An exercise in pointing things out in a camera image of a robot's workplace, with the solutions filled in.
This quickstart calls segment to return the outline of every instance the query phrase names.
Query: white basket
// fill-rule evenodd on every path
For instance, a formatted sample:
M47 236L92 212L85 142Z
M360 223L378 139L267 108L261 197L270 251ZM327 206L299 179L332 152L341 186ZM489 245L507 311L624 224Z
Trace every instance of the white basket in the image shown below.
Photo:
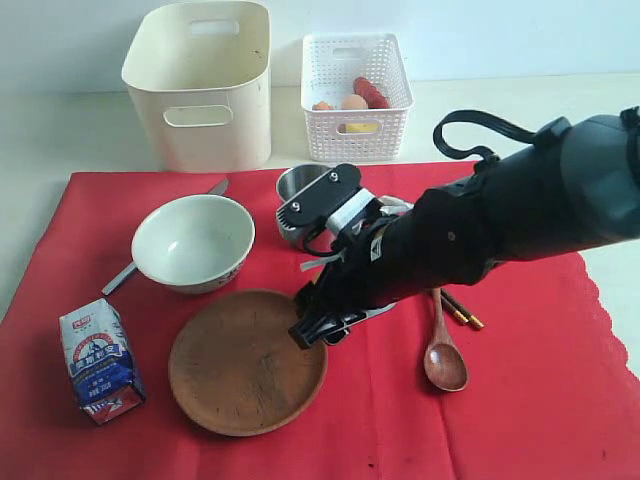
M220 172L271 154L270 18L245 1L167 5L133 39L122 79L163 167Z
M301 104L311 158L325 162L389 160L398 155L413 95L393 34L307 35L303 42ZM365 77L389 99L389 109L314 111L340 106ZM342 133L343 125L375 124L368 133Z

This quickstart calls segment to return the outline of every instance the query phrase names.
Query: wooden plate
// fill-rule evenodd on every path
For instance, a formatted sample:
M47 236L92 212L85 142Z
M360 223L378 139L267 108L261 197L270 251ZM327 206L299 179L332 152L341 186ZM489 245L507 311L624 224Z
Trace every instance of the wooden plate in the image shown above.
M288 328L293 301L265 290L216 300L178 334L169 382L184 412L204 428L232 436L275 430L297 417L318 393L327 348L301 350Z

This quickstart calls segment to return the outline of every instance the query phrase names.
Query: wooden spoon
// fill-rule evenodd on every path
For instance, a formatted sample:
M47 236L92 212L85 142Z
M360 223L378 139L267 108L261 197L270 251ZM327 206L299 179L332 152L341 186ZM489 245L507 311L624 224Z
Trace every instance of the wooden spoon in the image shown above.
M456 348L442 313L440 289L433 290L436 319L433 336L424 353L424 371L436 387L445 392L458 392L467 386L469 374L462 355Z

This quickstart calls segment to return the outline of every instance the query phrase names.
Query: white bowl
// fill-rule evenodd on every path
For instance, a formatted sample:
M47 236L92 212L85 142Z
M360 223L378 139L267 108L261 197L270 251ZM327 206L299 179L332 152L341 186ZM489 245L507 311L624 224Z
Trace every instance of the white bowl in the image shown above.
M231 281L255 239L251 214L219 195L191 195L145 218L131 243L138 270L182 293L205 293Z

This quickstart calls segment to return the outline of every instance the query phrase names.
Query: black strap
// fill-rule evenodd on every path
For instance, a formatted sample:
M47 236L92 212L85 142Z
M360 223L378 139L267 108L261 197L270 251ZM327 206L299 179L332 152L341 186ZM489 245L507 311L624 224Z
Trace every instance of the black strap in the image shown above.
M627 129L627 164L637 185L640 185L640 156L638 155L638 135L640 134L640 115L638 108L628 108L620 112L620 120Z
M442 154L454 160L462 160L471 155L480 155L487 162L494 162L500 158L493 150L484 145L477 145L469 150L458 150L451 147L442 137L442 128L448 123L473 123L489 128L517 142L530 145L534 142L535 133L509 123L500 117L480 110L457 110L444 117L433 130L433 143Z

